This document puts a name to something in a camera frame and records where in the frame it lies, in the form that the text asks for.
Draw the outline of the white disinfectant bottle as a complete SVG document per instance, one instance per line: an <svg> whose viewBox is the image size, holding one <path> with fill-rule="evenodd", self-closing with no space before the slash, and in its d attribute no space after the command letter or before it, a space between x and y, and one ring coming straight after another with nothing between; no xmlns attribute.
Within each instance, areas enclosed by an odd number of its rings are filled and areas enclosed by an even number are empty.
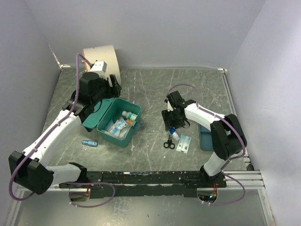
<svg viewBox="0 0 301 226"><path fill-rule="evenodd" d="M127 112L127 111L123 111L122 116L125 117L126 119L129 119L132 121L135 121L137 118L137 114L132 113L132 112Z"/></svg>

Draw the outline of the clear gauze packet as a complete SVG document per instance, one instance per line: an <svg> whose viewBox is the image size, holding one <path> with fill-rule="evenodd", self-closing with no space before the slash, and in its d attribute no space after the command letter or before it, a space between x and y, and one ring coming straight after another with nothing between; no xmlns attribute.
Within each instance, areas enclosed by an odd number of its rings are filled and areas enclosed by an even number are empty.
<svg viewBox="0 0 301 226"><path fill-rule="evenodd" d="M105 134L115 137L119 140L124 139L129 131L130 126L124 119L116 120L116 122L110 120L105 126L105 128L102 130L102 132L104 132Z"/></svg>

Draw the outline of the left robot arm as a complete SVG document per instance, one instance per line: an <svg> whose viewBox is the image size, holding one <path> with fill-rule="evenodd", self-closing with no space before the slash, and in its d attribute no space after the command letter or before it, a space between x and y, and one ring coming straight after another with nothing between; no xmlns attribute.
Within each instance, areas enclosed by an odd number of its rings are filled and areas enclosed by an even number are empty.
<svg viewBox="0 0 301 226"><path fill-rule="evenodd" d="M63 105L58 117L44 133L22 152L8 158L10 184L17 183L35 194L43 194L51 185L71 182L77 188L88 182L87 169L75 162L49 166L49 162L67 135L80 126L103 99L119 97L121 85L114 74L103 79L95 72L77 76L76 90Z"/></svg>

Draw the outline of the blue white wipes packet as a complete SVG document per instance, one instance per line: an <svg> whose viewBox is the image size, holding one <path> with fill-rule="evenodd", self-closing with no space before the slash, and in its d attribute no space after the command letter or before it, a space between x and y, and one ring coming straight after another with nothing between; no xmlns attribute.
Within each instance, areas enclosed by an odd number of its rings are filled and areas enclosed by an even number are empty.
<svg viewBox="0 0 301 226"><path fill-rule="evenodd" d="M126 121L125 121L124 119L122 119L122 120L117 120L117 121L113 124L113 126L112 126L112 128L109 130L109 132L110 132L112 135L119 137L119 136L120 136L120 133L121 133L123 130L127 129L127 128L129 128L129 125L126 123Z"/></svg>

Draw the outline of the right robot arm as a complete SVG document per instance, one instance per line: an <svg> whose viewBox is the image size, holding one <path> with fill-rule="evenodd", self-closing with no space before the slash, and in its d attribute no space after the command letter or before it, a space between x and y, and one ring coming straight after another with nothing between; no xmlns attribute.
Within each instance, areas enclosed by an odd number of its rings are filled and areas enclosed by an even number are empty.
<svg viewBox="0 0 301 226"><path fill-rule="evenodd" d="M203 108L195 100L184 100L178 91L167 95L167 109L161 112L165 129L183 127L185 122L194 121L209 130L213 145L213 154L200 168L199 178L183 179L187 184L200 182L210 187L222 174L233 155L244 151L247 140L234 114L219 114Z"/></svg>

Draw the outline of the brown bottle orange cap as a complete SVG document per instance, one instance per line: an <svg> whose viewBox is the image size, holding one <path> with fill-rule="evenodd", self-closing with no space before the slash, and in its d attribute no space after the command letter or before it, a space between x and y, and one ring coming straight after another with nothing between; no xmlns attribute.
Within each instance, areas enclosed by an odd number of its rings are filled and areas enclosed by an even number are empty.
<svg viewBox="0 0 301 226"><path fill-rule="evenodd" d="M133 121L133 120L130 120L130 119L126 119L126 123L127 123L130 127L132 127L133 124L134 124L134 121Z"/></svg>

